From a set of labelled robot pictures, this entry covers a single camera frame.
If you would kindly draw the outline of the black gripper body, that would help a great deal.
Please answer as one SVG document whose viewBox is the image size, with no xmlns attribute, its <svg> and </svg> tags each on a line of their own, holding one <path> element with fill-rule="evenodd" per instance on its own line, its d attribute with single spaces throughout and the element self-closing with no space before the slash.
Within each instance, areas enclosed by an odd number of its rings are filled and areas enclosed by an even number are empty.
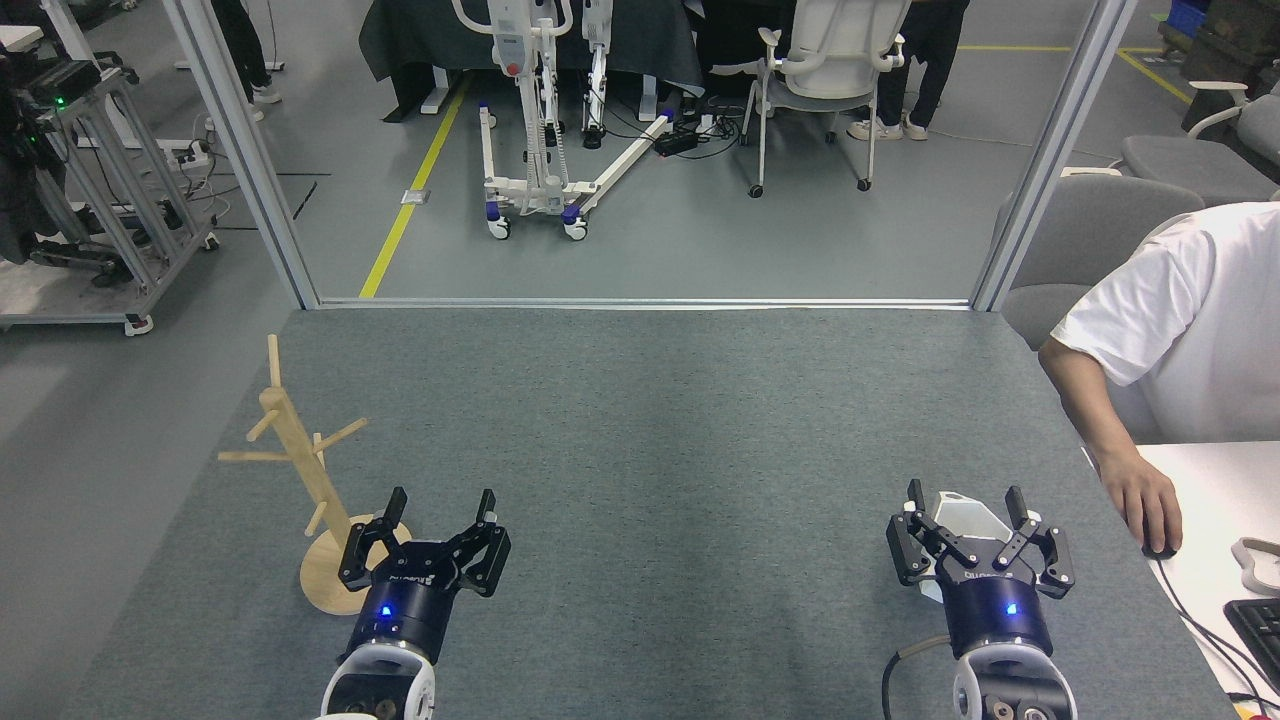
<svg viewBox="0 0 1280 720">
<path fill-rule="evenodd" d="M 458 593 L 443 587 L 444 544 L 421 539 L 408 542 L 408 565 L 392 577 L 394 585 L 385 593 L 369 587 L 348 642 L 349 653 L 370 643 L 402 643 L 431 665 L 439 662 Z"/>
<path fill-rule="evenodd" d="M 1053 644 L 1028 565 L 1009 570 L 940 568 L 940 589 L 955 659 L 986 646 L 1030 644 L 1052 655 Z"/>
</svg>

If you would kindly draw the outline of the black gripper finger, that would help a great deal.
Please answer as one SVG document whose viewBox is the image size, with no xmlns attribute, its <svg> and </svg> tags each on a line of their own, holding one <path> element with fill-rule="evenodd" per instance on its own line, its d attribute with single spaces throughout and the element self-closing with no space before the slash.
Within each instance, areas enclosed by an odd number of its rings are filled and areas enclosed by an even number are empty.
<svg viewBox="0 0 1280 720">
<path fill-rule="evenodd" d="M 396 536 L 407 500 L 404 488 L 396 487 L 380 515 L 351 527 L 338 571 L 340 582 L 348 591 L 372 587 L 385 593 L 396 583 L 392 577 L 407 568 L 407 543 L 402 543 Z M 388 556 L 370 570 L 366 568 L 369 555 L 378 542 L 384 544 Z"/>
<path fill-rule="evenodd" d="M 1009 541 L 996 553 L 993 569 L 1009 570 L 1023 550 L 1033 544 L 1041 551 L 1044 565 L 1032 582 L 1033 587 L 1042 594 L 1061 600 L 1075 582 L 1066 533 L 1029 510 L 1019 486 L 1010 486 L 1004 500 L 1014 527 Z"/>
<path fill-rule="evenodd" d="M 511 550 L 509 533 L 498 523 L 497 495 L 484 489 L 475 523 L 453 536 L 442 551 L 445 591 L 472 591 L 481 597 L 497 592 Z"/>
<path fill-rule="evenodd" d="M 954 556 L 964 568 L 977 566 L 973 547 L 927 515 L 920 480 L 909 482 L 908 500 L 909 507 L 893 515 L 886 528 L 886 539 L 902 585 L 919 583 L 933 561 L 946 556 Z"/>
</svg>

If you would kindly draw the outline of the person's right hand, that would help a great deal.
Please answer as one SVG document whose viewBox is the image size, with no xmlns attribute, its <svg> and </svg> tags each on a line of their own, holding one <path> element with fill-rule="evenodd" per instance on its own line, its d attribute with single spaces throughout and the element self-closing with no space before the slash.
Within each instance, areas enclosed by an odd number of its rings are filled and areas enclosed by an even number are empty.
<svg viewBox="0 0 1280 720">
<path fill-rule="evenodd" d="M 1176 552 L 1184 541 L 1181 507 L 1172 480 L 1135 448 L 1094 452 L 1103 489 L 1134 539 L 1156 553 Z"/>
</svg>

